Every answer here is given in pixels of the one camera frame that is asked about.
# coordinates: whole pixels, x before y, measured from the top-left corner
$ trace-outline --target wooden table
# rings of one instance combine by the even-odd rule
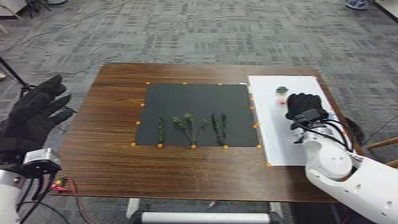
[[[61,149],[62,174],[82,196],[336,202],[311,185],[304,167],[267,167],[251,147],[132,146],[148,83],[242,83],[247,76],[313,75],[311,67],[109,64],[103,66]]]

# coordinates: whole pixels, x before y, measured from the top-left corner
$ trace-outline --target white paper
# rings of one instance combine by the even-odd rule
[[[320,88],[315,76],[249,76],[251,91],[254,97],[256,116],[260,121],[260,131],[263,138],[263,148],[267,153],[267,160],[272,166],[304,166],[306,153],[301,144],[295,144],[297,136],[290,130],[292,120],[285,115],[288,106],[281,105],[279,100],[283,96],[276,89],[285,86],[288,93],[285,99],[293,93],[315,94],[322,98],[322,106],[332,114],[332,119],[338,117],[332,112],[331,103]]]

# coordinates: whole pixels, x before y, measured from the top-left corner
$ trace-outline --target black glove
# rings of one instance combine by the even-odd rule
[[[62,109],[71,95],[55,100],[66,91],[61,82],[62,76],[57,75],[29,91],[14,104],[9,118],[0,124],[0,164],[22,164],[25,153],[41,149],[55,125],[73,115],[73,110]]]
[[[304,94],[304,93],[301,93],[299,95],[292,94],[288,97],[286,118],[293,120],[297,115],[301,115],[311,109],[318,111],[320,120],[325,119],[329,117],[329,113],[325,109],[322,108],[320,96],[313,94]]]

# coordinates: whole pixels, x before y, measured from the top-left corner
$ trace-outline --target gray carpet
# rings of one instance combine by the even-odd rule
[[[71,1],[52,7],[54,12],[43,10],[32,20],[25,16],[23,21],[0,21],[11,32],[0,33],[0,54],[32,84],[62,74],[73,108],[80,107],[103,63],[311,65],[322,72],[345,115],[366,134],[375,131],[398,113],[398,26],[375,7],[354,12],[341,0],[132,0],[114,7],[121,3]],[[18,89],[6,79],[0,120],[18,99]],[[398,120],[373,141],[398,136],[396,124]],[[59,147],[62,136],[55,129],[50,147]],[[379,149],[375,157],[382,162],[398,159],[398,149]],[[71,223],[82,223],[73,199],[46,200]],[[125,223],[126,199],[84,201],[100,223]],[[165,203],[160,210],[187,208],[185,203],[151,203]],[[197,205],[190,207],[194,211],[206,207],[205,202],[190,203]],[[251,211],[260,208],[249,203],[231,207]],[[61,220],[41,208],[30,223]]]

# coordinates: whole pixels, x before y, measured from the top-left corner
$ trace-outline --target cable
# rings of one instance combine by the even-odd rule
[[[27,190],[25,190],[25,193],[23,193],[23,196],[22,196],[20,203],[18,203],[18,205],[16,205],[16,211],[18,211],[18,212],[20,212],[20,210],[22,210],[22,205],[23,205],[23,201],[25,201],[27,196],[29,196],[29,192],[30,192],[30,189],[32,189],[32,185],[34,185],[34,178],[30,179],[29,187],[27,187]]]
[[[30,41],[36,37],[39,37],[39,36],[43,36],[43,35],[46,35],[46,34],[50,34],[50,33],[61,32],[62,30],[71,29],[75,26],[80,25],[80,23],[84,22],[86,19],[89,19],[93,16],[100,15],[100,14],[105,13],[109,10],[112,10],[112,9],[118,8],[119,6],[123,6],[130,1],[132,1],[132,0],[125,1],[121,4],[118,4],[116,6],[105,8],[105,9],[98,9],[93,13],[89,13],[89,15],[87,15],[80,20],[73,21],[70,24],[66,24],[64,26],[61,26],[59,28],[55,28],[55,29],[50,30],[48,32],[43,32],[43,33],[36,34],[36,35],[34,35],[34,36],[32,36],[22,43],[14,44],[14,46],[11,46],[4,51],[13,50],[18,46],[22,46],[25,43],[29,43],[29,41]]]
[[[39,185],[38,185],[38,188],[36,188],[32,201],[36,201],[39,199],[39,195],[41,195],[41,191],[43,191],[43,184],[45,184],[45,180],[43,180],[43,176],[39,176]]]
[[[38,203],[38,202],[36,201],[27,201],[27,202],[22,203],[22,205],[34,204],[34,203]],[[45,202],[39,202],[39,205],[43,205],[45,207],[48,207],[52,209],[52,211],[59,214],[59,217],[62,218],[66,224],[70,224],[70,221],[66,219],[66,216],[61,214],[61,212],[57,211],[57,209]]]
[[[325,138],[329,138],[332,141],[336,141],[343,146],[345,146],[345,143],[327,134],[320,133],[318,131],[315,131],[311,128],[308,128],[297,121],[293,121],[297,126],[309,132],[313,132],[315,134],[318,134],[320,136],[324,136]]]
[[[70,177],[64,177],[64,179],[71,182],[71,191],[73,191],[73,196],[75,196],[75,199],[77,199],[80,216],[82,216],[84,221],[86,221],[87,224],[96,224],[96,221],[87,216],[84,203],[82,203],[82,200],[80,200],[80,197],[78,197],[78,189],[77,189],[75,181],[73,181],[73,179]]]
[[[50,174],[50,178],[48,178],[48,184],[46,184],[45,192],[43,192],[43,194],[41,194],[41,196],[39,196],[39,199],[38,199],[36,204],[34,204],[34,206],[32,206],[32,208],[30,208],[30,210],[29,210],[27,215],[25,215],[23,218],[22,218],[20,224],[25,223],[25,221],[27,221],[27,219],[29,219],[29,216],[32,215],[34,210],[36,210],[36,208],[38,208],[38,206],[39,206],[39,204],[41,204],[41,201],[43,201],[43,199],[45,199],[45,197],[46,197],[46,194],[48,194],[48,192],[52,191],[52,185],[54,185],[55,176],[57,176],[57,173]]]
[[[386,126],[389,125],[389,123],[393,122],[393,120],[396,119],[396,117],[398,117],[398,114],[396,114],[395,117],[389,119],[389,121],[384,123],[384,125],[382,125],[382,127],[377,129],[377,131],[372,133],[372,135],[370,135],[370,137],[368,137],[368,139],[366,139],[366,141],[364,141],[364,145],[366,145],[366,143],[370,142],[370,140],[372,140],[373,136],[377,135],[377,133],[382,131],[382,129],[386,128]]]
[[[347,141],[347,137],[345,137],[345,134],[343,134],[343,131],[341,131],[338,125],[332,124],[331,122],[324,122],[324,124],[331,125],[332,128],[336,129],[336,131],[338,131],[338,133],[340,133],[340,137],[341,137],[341,139],[343,139],[345,149],[347,149],[348,152],[352,152],[350,145],[348,145],[348,141]]]

